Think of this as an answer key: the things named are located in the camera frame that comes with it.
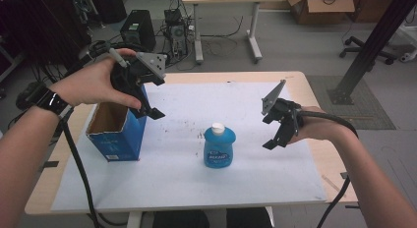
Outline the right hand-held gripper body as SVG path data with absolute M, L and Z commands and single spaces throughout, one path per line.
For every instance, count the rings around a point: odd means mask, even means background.
M 280 125 L 282 123 L 292 123 L 296 128 L 296 134 L 294 136 L 297 136 L 299 133 L 299 127 L 303 125 L 303 120 L 299 115 L 299 112 L 301 111 L 301 105 L 295 103 L 294 101 L 279 97 L 285 84 L 286 80 L 281 80 L 279 84 L 262 99 L 262 114 L 265 117 L 270 111 L 282 112 L 284 116 L 279 122 Z

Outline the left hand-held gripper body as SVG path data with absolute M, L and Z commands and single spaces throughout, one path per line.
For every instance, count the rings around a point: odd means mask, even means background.
M 110 54 L 116 59 L 111 72 L 112 86 L 124 93 L 136 97 L 136 90 L 143 85 L 137 85 L 137 77 L 141 75 L 156 75 L 165 78 L 165 59 L 163 54 L 137 52 L 135 56 L 123 58 L 116 51 Z

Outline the person's right hand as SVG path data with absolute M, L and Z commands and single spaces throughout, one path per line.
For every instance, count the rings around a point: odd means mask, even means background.
M 347 128 L 329 119 L 304 116 L 303 120 L 304 126 L 299 130 L 297 136 L 291 138 L 290 143 L 296 143 L 304 139 L 333 142 L 340 139 L 344 133 L 349 133 Z

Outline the person's left hand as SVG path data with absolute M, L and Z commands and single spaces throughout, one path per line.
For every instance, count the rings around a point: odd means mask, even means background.
M 73 107 L 114 102 L 139 109 L 142 103 L 136 97 L 113 88 L 110 75 L 115 63 L 116 59 L 107 54 L 102 60 L 82 68 L 49 88 Z

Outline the black computer tower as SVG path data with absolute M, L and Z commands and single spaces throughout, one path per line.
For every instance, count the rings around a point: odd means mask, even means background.
M 125 42 L 137 43 L 152 52 L 156 45 L 149 10 L 133 10 L 120 29 Z

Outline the open grey computer tower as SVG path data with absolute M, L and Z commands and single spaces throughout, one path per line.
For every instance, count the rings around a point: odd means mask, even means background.
M 178 9 L 165 10 L 164 20 L 173 55 L 178 58 L 187 55 L 186 27 L 181 12 Z

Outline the open blue cardboard box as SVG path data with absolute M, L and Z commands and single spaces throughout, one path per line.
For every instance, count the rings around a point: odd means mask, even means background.
M 128 107 L 117 103 L 98 103 L 86 135 L 107 161 L 136 161 L 147 119 L 137 118 Z

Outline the blue bottle with white cap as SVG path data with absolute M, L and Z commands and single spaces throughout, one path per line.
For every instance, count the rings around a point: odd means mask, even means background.
M 204 163 L 209 168 L 224 168 L 233 160 L 235 133 L 222 123 L 212 123 L 205 133 Z

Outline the grey floor mat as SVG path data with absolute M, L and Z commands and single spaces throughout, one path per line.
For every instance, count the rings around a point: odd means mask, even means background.
M 342 76 L 308 76 L 307 80 L 319 105 L 329 114 L 350 122 L 356 130 L 395 130 L 395 125 L 375 98 L 365 81 L 360 81 L 350 95 L 349 104 L 334 104 L 328 91 Z

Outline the white table mat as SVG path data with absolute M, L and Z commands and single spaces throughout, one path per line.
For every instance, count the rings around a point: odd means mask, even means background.
M 148 85 L 164 116 L 148 120 L 140 157 L 109 162 L 85 135 L 77 149 L 99 211 L 187 209 L 322 202 L 327 195 L 304 141 L 268 150 L 278 123 L 262 99 L 275 83 Z M 220 122 L 236 134 L 230 166 L 204 164 L 204 133 Z

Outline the black wristwatch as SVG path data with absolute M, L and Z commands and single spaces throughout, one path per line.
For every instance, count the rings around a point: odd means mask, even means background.
M 34 104 L 44 110 L 53 112 L 60 119 L 64 118 L 73 109 L 58 93 L 47 87 L 41 89 L 35 96 Z

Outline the black office chair base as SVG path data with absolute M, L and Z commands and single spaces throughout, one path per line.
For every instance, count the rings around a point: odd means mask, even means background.
M 340 58 L 344 58 L 347 53 L 360 53 L 362 50 L 365 50 L 365 54 L 368 55 L 371 53 L 371 50 L 366 47 L 366 42 L 358 39 L 355 36 L 350 36 L 343 41 L 345 48 L 339 53 Z M 386 65 L 392 65 L 397 57 L 394 54 L 384 51 L 383 49 L 374 51 L 376 57 L 382 57 L 385 59 Z

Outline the open brown cardboard box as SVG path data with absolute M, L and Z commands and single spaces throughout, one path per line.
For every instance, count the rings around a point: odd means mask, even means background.
M 298 25 L 336 25 L 353 13 L 353 0 L 288 0 Z

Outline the black metal stand post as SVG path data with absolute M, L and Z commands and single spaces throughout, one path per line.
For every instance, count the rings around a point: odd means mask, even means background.
M 371 53 L 366 55 L 365 50 L 358 53 L 336 88 L 328 91 L 330 100 L 334 104 L 349 104 L 351 102 L 350 95 L 354 88 L 364 75 L 373 68 L 373 63 L 377 58 L 374 51 L 384 49 L 387 42 L 416 5 L 417 0 L 391 1 L 366 40 L 366 47 L 371 50 Z

